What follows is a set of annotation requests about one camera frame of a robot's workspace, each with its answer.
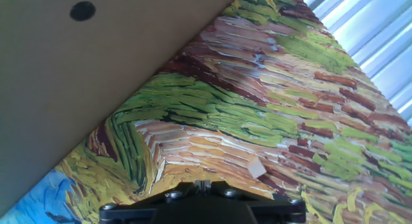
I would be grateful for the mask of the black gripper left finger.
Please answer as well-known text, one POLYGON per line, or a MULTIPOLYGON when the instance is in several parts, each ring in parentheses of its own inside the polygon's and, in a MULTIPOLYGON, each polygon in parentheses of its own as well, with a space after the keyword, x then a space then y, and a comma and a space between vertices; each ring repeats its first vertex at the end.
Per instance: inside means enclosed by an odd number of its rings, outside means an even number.
POLYGON ((196 197, 203 191, 203 182, 181 182, 176 187, 131 205, 107 203, 99 208, 99 223, 151 222, 156 214, 166 209, 178 209, 181 202, 196 197))

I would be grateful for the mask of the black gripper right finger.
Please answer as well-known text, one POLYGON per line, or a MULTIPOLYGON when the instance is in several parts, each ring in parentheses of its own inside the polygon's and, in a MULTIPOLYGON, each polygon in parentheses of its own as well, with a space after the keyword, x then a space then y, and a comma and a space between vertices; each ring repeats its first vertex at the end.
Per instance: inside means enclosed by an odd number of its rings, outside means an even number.
POLYGON ((227 182, 212 182, 211 205, 216 223, 305 223, 306 203, 302 198, 275 195, 267 198, 227 182))

